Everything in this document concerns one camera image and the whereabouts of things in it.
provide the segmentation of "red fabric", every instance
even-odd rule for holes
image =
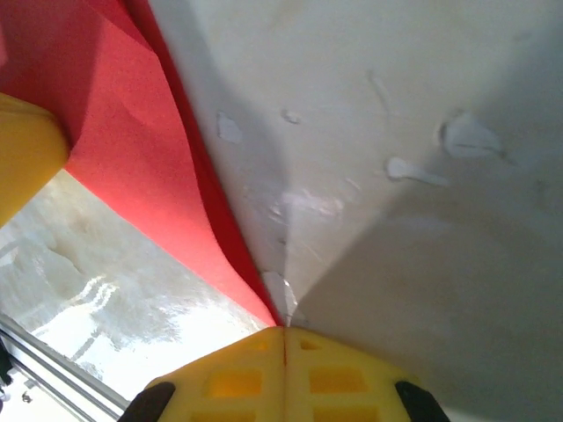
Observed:
[[[67,170],[273,324],[274,308],[146,0],[0,2],[0,30],[0,91],[59,117],[73,145]]]

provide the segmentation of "yellow plastic part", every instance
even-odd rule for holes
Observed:
[[[153,381],[176,391],[159,422],[282,422],[283,329],[269,328]]]
[[[51,113],[0,93],[0,227],[64,166],[68,156]]]
[[[409,422],[416,378],[297,328],[274,327],[153,381],[176,386],[158,422]]]
[[[285,347],[286,421],[410,422],[395,382],[418,382],[402,369],[298,328]]]

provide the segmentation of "white surface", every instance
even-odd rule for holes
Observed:
[[[449,406],[561,419],[563,2],[150,2],[247,243],[303,321]],[[391,181],[392,157],[450,186]]]

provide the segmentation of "rectangular hole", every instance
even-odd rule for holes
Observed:
[[[318,350],[318,349],[320,349],[319,346],[315,345],[314,343],[311,343],[309,340],[301,340],[299,342],[299,345],[301,346],[302,350]]]
[[[257,396],[262,390],[262,373],[258,369],[223,370],[209,377],[206,397]]]
[[[311,393],[358,393],[368,390],[362,373],[352,367],[314,367],[309,371]]]
[[[248,345],[248,350],[260,350],[261,352],[264,352],[267,350],[267,342],[255,341]]]
[[[253,411],[205,411],[194,413],[190,422],[254,422]]]
[[[377,408],[315,408],[314,422],[380,422]]]

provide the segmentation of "black rubber pad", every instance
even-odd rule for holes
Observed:
[[[6,385],[11,384],[11,377],[8,375],[8,371],[12,368],[10,355],[4,347],[4,343],[0,340],[0,380]]]
[[[171,382],[146,389],[135,397],[118,422],[157,422],[175,390]]]
[[[395,389],[412,422],[450,422],[434,396],[425,389],[407,381],[397,382]]]

